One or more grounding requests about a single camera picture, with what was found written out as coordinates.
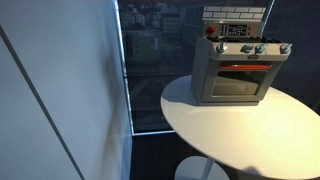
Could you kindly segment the blue knob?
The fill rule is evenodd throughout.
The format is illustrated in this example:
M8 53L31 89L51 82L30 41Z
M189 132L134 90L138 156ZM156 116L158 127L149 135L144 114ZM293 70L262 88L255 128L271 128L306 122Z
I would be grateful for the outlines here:
M216 47L216 51L218 53L224 53L227 51L227 46L225 42L220 43L217 47Z
M259 44L259 45L257 45L255 47L255 53L256 54L261 54L261 53L263 53L265 51L265 49L266 49L266 44L265 43Z
M241 51L243 53L250 53L253 48L254 48L254 46L252 44L246 44L241 48Z
M291 51L291 44L282 44L280 47L280 53L281 54L287 54Z

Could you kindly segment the grey toy oven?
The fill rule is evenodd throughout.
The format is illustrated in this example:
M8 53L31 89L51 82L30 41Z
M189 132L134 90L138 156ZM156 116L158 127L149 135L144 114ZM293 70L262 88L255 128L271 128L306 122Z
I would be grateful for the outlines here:
M289 44L262 35L263 7L206 6L202 15L202 33L198 37L191 76L191 91L198 105L256 105L265 97L284 61L291 53L280 53L282 44ZM214 26L216 32L206 34ZM225 42L227 51L216 47ZM255 47L266 44L261 54ZM252 44L250 53L241 48ZM267 70L223 70L223 64L272 65Z

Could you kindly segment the red round button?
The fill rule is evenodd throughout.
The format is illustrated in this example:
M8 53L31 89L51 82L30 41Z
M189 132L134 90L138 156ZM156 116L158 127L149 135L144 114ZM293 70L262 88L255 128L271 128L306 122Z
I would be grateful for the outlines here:
M214 26L209 26L207 29L206 29L206 34L207 35L212 35L216 32L216 28Z

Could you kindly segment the round white table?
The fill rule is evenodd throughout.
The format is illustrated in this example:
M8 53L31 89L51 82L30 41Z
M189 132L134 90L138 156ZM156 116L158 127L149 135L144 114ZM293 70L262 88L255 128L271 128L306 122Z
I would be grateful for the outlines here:
M320 116L290 95L270 88L256 106L199 106L191 78L170 82L161 109L189 145L231 168L268 178L320 176Z

